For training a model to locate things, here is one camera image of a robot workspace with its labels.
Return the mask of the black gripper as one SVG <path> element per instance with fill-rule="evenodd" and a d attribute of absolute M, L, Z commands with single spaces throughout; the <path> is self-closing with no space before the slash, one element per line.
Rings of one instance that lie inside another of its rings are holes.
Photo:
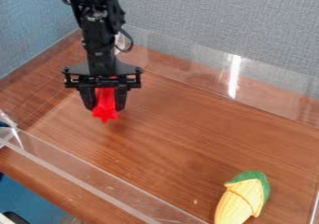
<path fill-rule="evenodd" d="M 112 67 L 103 67 L 92 72 L 88 62 L 75 64 L 64 68 L 66 87 L 80 89 L 84 107 L 92 110 L 96 106 L 96 93 L 94 88 L 118 88 L 115 91 L 116 110 L 123 111 L 127 100 L 127 88 L 140 87 L 140 67 L 115 61 Z"/>

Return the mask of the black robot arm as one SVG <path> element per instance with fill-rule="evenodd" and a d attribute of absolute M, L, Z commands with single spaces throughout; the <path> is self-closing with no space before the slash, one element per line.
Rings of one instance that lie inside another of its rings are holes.
<path fill-rule="evenodd" d="M 116 35 L 131 35 L 122 28 L 126 12 L 119 0 L 63 0 L 72 7 L 74 16 L 83 31 L 83 47 L 87 61 L 66 67 L 66 87 L 76 89 L 84 106 L 92 110 L 98 106 L 96 89 L 114 89 L 115 108 L 123 111 L 127 93 L 140 87 L 142 68 L 118 59 L 116 50 L 130 52 L 116 45 Z"/>

